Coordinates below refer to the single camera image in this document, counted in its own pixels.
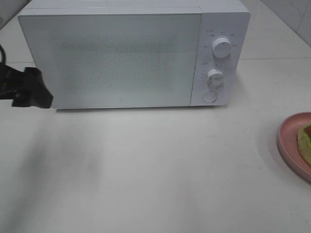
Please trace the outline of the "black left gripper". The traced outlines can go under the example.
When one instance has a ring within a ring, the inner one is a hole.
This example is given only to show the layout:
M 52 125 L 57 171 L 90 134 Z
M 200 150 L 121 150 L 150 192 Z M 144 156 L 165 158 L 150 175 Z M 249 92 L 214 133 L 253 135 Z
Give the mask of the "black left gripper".
M 22 89 L 24 73 L 25 85 L 32 92 Z M 36 67 L 26 67 L 24 73 L 5 63 L 0 64 L 0 99 L 13 100 L 12 107 L 49 109 L 53 96 L 46 90 L 42 72 Z

